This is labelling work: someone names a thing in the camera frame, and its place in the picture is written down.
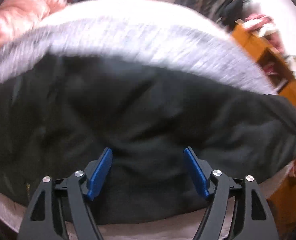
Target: metal screw head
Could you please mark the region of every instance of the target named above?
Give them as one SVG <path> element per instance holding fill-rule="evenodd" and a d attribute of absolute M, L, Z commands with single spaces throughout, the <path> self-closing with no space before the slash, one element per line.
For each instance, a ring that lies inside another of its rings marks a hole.
<path fill-rule="evenodd" d="M 81 177 L 81 176 L 83 176 L 84 175 L 84 172 L 83 171 L 76 171 L 75 172 L 75 176 L 76 177 Z"/>
<path fill-rule="evenodd" d="M 251 176 L 251 175 L 247 175 L 246 176 L 246 180 L 248 180 L 248 181 L 254 181 L 254 177 Z"/>
<path fill-rule="evenodd" d="M 223 174 L 220 170 L 214 170 L 212 172 L 215 176 L 221 176 L 221 174 Z"/>
<path fill-rule="evenodd" d="M 45 182 L 45 183 L 49 182 L 50 180 L 51 180 L 51 177 L 49 177 L 49 176 L 46 176 L 46 177 L 42 178 L 42 181 Z"/>

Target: black jacket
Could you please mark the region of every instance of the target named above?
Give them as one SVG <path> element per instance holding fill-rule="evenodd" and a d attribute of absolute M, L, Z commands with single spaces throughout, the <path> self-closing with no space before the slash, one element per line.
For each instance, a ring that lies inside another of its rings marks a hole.
<path fill-rule="evenodd" d="M 224 0 L 223 3 L 218 7 L 218 9 L 215 11 L 215 20 L 217 20 L 218 18 L 220 17 L 223 17 L 223 13 L 224 13 L 224 10 L 226 8 L 226 6 L 228 4 L 230 4 L 231 2 L 233 2 L 233 0 Z"/>
<path fill-rule="evenodd" d="M 24 205 L 43 176 L 67 177 L 110 147 L 111 172 L 91 207 L 98 224 L 195 211 L 207 203 L 183 167 L 187 146 L 260 183 L 296 158 L 296 109 L 280 96 L 98 57 L 46 55 L 0 84 L 0 192 Z"/>

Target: pink blanket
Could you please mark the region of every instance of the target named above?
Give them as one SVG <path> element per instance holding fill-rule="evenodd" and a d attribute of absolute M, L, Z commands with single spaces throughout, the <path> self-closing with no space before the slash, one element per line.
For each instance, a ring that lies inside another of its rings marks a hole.
<path fill-rule="evenodd" d="M 0 5 L 0 47 L 65 7 L 65 0 L 5 0 Z"/>
<path fill-rule="evenodd" d="M 245 21 L 246 22 L 243 24 L 243 28 L 248 32 L 259 30 L 267 23 L 273 23 L 273 19 L 265 14 L 251 14 Z M 266 39 L 280 52 L 280 54 L 285 53 L 285 49 L 278 32 L 266 36 Z"/>

